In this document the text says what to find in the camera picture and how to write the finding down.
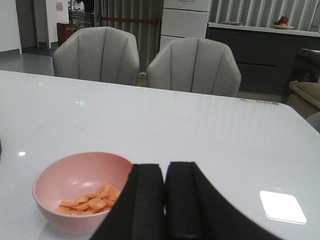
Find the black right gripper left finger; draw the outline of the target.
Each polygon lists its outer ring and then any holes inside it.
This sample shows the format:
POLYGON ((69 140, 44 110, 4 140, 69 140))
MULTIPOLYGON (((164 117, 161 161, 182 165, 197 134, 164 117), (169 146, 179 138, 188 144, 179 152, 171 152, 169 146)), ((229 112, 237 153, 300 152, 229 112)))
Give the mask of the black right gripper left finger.
POLYGON ((127 182, 92 240, 162 240, 164 181, 157 164, 134 164, 127 182))

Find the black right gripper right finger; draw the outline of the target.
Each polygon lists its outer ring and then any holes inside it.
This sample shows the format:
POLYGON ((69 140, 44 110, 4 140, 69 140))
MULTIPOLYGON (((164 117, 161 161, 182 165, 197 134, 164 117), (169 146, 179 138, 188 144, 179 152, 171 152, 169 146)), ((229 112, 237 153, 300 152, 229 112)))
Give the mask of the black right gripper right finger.
POLYGON ((170 240, 277 240, 235 208, 195 162, 171 162, 165 177, 170 240))

